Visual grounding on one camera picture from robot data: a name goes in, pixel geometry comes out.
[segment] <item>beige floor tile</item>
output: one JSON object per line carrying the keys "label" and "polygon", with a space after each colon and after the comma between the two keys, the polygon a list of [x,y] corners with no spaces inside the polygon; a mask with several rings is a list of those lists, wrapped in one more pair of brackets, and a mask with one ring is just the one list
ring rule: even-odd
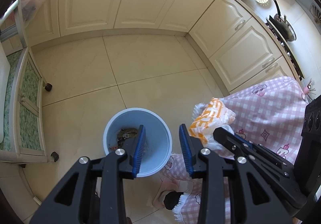
{"label": "beige floor tile", "polygon": [[130,217],[132,222],[157,210],[152,203],[161,183],[159,173],[144,178],[124,180],[126,216]]}
{"label": "beige floor tile", "polygon": [[46,80],[42,105],[116,85],[102,37],[69,42],[35,54]]}
{"label": "beige floor tile", "polygon": [[157,210],[151,215],[136,221],[135,224],[177,224],[175,216],[172,211],[167,209]]}
{"label": "beige floor tile", "polygon": [[181,153],[179,125],[189,127],[195,104],[208,103],[213,95],[198,70],[126,83],[119,90],[127,108],[149,109],[166,122],[175,153]]}
{"label": "beige floor tile", "polygon": [[124,102],[117,86],[44,107],[47,152],[56,151],[59,161],[26,166],[24,172],[35,196],[43,200],[79,157],[105,156],[102,146],[105,126],[123,109]]}
{"label": "beige floor tile", "polygon": [[191,44],[188,42],[186,37],[184,36],[175,36],[176,39],[179,41],[181,46],[184,48],[186,53],[189,55],[189,57],[194,62],[197,69],[204,69],[206,68],[206,65],[203,63],[202,59],[199,57],[199,55],[196,53],[194,48],[191,46]]}
{"label": "beige floor tile", "polygon": [[203,76],[205,82],[207,83],[208,87],[210,88],[213,97],[221,98],[224,97],[221,90],[217,86],[213,76],[210,74],[207,68],[199,70],[201,75]]}
{"label": "beige floor tile", "polygon": [[118,35],[104,41],[118,84],[196,69],[175,36]]}

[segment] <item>kitchen countertop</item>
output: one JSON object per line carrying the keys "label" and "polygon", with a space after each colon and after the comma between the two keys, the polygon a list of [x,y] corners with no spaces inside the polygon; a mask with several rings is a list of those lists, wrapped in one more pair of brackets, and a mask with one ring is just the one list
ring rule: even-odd
{"label": "kitchen countertop", "polygon": [[267,31],[267,33],[271,36],[271,38],[274,40],[275,44],[280,49],[282,55],[284,56],[285,60],[288,62],[288,65],[290,69],[292,70],[292,73],[295,77],[295,79],[300,83],[299,76],[289,58],[287,55],[285,49],[282,47],[280,42],[277,40],[276,36],[271,32],[271,30],[267,27],[266,23],[266,17],[269,15],[274,16],[276,14],[276,8],[274,5],[273,0],[269,0],[266,6],[262,7],[259,6],[255,0],[236,0],[240,5],[242,5]]}

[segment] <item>cabinet handle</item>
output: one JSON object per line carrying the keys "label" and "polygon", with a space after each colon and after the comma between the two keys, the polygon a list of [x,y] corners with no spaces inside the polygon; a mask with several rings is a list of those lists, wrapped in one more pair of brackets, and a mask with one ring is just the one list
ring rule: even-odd
{"label": "cabinet handle", "polygon": [[265,72],[267,73],[268,71],[270,71],[272,68],[277,67],[278,63],[274,63],[273,65],[271,65],[267,70],[265,70]]}
{"label": "cabinet handle", "polygon": [[264,65],[262,65],[262,68],[266,68],[268,64],[272,63],[274,61],[274,57],[272,57],[269,61],[267,61]]}
{"label": "cabinet handle", "polygon": [[235,31],[237,31],[237,30],[240,29],[242,26],[244,26],[245,22],[246,22],[246,21],[243,19],[242,22],[236,26]]}

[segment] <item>drawer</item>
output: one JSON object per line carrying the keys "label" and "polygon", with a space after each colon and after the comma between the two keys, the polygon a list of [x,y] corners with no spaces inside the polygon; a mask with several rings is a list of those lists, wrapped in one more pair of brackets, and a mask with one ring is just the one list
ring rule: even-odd
{"label": "drawer", "polygon": [[249,79],[239,87],[230,91],[230,94],[237,93],[238,91],[251,87],[257,83],[261,83],[261,82],[264,82],[273,78],[278,78],[281,76],[289,76],[294,78],[292,70],[288,62],[285,60],[283,56],[278,58],[274,63],[270,64],[266,69],[264,69],[257,75],[253,76],[251,79]]}

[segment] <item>blue gripper pad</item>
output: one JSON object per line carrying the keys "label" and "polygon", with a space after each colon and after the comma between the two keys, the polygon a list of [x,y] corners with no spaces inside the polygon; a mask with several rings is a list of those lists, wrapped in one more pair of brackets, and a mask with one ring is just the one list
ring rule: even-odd
{"label": "blue gripper pad", "polygon": [[146,142],[146,130],[145,126],[140,125],[138,129],[137,137],[134,138],[135,142],[133,145],[136,145],[135,151],[131,154],[133,158],[132,164],[132,175],[136,178],[137,174],[139,173],[140,165],[142,163],[142,157],[144,154],[144,147]]}
{"label": "blue gripper pad", "polygon": [[179,126],[179,141],[181,144],[182,152],[183,152],[183,158],[185,162],[185,168],[189,175],[192,175],[194,169],[193,169],[193,155],[191,151],[191,141],[190,136],[186,134],[186,127],[184,129],[184,124]]}

